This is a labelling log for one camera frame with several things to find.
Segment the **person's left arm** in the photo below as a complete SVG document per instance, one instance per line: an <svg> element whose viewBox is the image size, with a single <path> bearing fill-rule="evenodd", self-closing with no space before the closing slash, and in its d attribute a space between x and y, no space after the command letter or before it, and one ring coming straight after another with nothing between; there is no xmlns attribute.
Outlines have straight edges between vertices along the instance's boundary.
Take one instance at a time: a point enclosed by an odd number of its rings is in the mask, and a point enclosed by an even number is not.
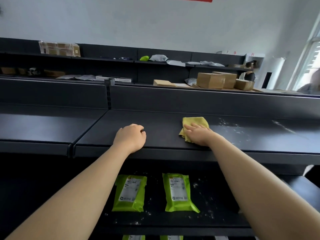
<svg viewBox="0 0 320 240"><path fill-rule="evenodd" d="M87 240L123 162L146 142L142 129L135 124L121 128L109 150L55 193L6 240Z"/></svg>

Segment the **person in black top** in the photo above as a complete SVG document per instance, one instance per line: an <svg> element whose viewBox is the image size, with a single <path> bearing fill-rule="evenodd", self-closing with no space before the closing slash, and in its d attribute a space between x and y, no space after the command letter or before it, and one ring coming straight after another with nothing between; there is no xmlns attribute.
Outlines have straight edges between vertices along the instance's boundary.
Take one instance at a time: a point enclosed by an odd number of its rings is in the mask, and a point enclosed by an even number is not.
<svg viewBox="0 0 320 240"><path fill-rule="evenodd" d="M247 69L254 69L256 67L256 64L257 64L257 61L256 60L253 60L253 61L249 61L245 64L245 67ZM254 74L253 71L248 71L245 73L244 75L244 79L246 81L252 81L254 82L254 80L256 79L256 75Z"/></svg>

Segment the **green plastic mailer bag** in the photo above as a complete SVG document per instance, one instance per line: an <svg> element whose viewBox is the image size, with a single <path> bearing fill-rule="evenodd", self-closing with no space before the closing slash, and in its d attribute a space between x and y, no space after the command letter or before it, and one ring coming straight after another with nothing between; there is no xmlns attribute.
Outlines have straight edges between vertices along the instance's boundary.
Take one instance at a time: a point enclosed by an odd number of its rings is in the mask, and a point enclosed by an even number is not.
<svg viewBox="0 0 320 240"><path fill-rule="evenodd" d="M122 240L146 240L145 235L123 235Z"/></svg>
<svg viewBox="0 0 320 240"><path fill-rule="evenodd" d="M183 236L160 236L160 240L183 240Z"/></svg>
<svg viewBox="0 0 320 240"><path fill-rule="evenodd" d="M163 173L162 178L167 200L166 212L195 211L200 213L190 198L189 175Z"/></svg>
<svg viewBox="0 0 320 240"><path fill-rule="evenodd" d="M113 203L113 212L143 212L144 187L147 177L136 175L118 175Z"/></svg>

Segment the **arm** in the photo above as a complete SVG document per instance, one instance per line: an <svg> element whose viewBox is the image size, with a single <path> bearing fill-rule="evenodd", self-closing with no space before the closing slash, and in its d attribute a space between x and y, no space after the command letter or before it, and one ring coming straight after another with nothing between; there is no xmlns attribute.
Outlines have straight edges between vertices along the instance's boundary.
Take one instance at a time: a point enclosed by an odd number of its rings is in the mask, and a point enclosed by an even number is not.
<svg viewBox="0 0 320 240"><path fill-rule="evenodd" d="M6 240L85 240L90 237L129 154L141 149L141 125L121 128L113 145L15 229Z"/></svg>
<svg viewBox="0 0 320 240"><path fill-rule="evenodd" d="M278 177L212 130L184 127L192 142L211 148L260 240L320 238L320 214Z"/></svg>

